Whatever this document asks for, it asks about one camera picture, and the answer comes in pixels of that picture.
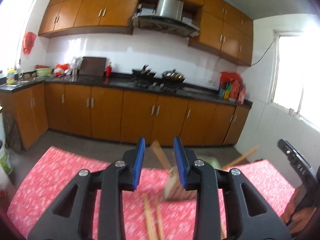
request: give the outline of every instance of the gray floor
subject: gray floor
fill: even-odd
[[[32,167],[51,146],[106,162],[119,160],[126,150],[134,148],[134,145],[104,142],[48,130],[26,152],[23,151],[17,154],[10,151],[10,159],[14,166],[10,179],[16,188],[19,187]],[[230,163],[240,156],[233,147],[193,148],[193,150],[198,156],[215,157],[221,166]],[[170,163],[174,165],[172,151],[172,148],[164,148],[164,152]],[[148,147],[146,148],[143,167],[162,168]]]

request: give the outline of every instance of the black countertop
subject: black countertop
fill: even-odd
[[[239,105],[233,103],[231,101],[226,101],[219,98],[217,91],[206,89],[202,87],[198,87],[195,85],[186,85],[183,89],[179,89],[176,92],[170,92],[162,90],[159,86],[149,88],[136,87],[133,85],[133,82],[130,82],[128,78],[103,78],[103,77],[89,77],[89,76],[64,76],[64,77],[39,77],[35,80],[31,79],[30,82],[23,83],[18,86],[8,86],[4,85],[0,87],[0,92],[17,92],[34,85],[38,85],[41,83],[59,83],[59,84],[76,84],[76,85],[84,85],[84,86],[92,86],[92,87],[110,87],[110,88],[118,88],[123,90],[137,90],[146,93],[153,93],[158,95],[167,95],[174,96],[179,98],[187,98],[193,100],[200,101],[209,101],[218,104],[231,105],[231,106],[243,106],[247,108],[251,108],[252,102],[245,100],[243,105]]]

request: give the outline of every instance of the blue gripper pad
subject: blue gripper pad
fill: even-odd
[[[140,138],[138,144],[137,144],[137,158],[133,166],[133,172],[132,172],[132,187],[133,189],[137,189],[137,186],[139,185],[140,181],[140,175],[141,175],[141,169],[142,169],[142,163],[143,163],[143,157],[144,157],[144,151],[146,149],[146,142],[144,138]]]
[[[190,165],[180,137],[178,136],[173,139],[173,149],[176,157],[180,183],[185,189],[187,187],[187,175],[190,170]]]

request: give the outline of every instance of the screw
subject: screw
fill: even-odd
[[[79,175],[81,177],[87,176],[88,174],[89,174],[89,171],[86,170],[86,169],[83,169],[83,170],[79,171]]]
[[[194,164],[195,164],[195,166],[201,167],[201,166],[204,165],[204,161],[202,161],[202,160],[195,160]]]
[[[123,167],[123,166],[125,166],[124,161],[116,161],[116,167]]]
[[[234,175],[234,176],[238,176],[241,174],[241,171],[239,171],[238,169],[232,169],[231,170],[231,174]]]

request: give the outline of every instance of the table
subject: table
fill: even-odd
[[[27,238],[37,219],[52,203],[64,186],[80,169],[91,172],[105,169],[109,163],[84,158],[73,153],[50,147],[32,168],[15,194],[7,215]],[[284,211],[294,188],[267,160],[236,166],[259,190],[278,215]],[[151,212],[155,219],[154,198],[162,198],[162,188],[169,172],[159,169],[142,169],[140,184],[135,192],[123,192],[125,235],[130,240],[147,240],[146,221],[142,194],[150,199]],[[225,212],[222,190],[219,190],[220,214],[225,230]],[[100,191],[97,193],[93,221],[93,238],[97,239]],[[196,201],[161,202],[160,209],[167,240],[191,240],[193,236]]]

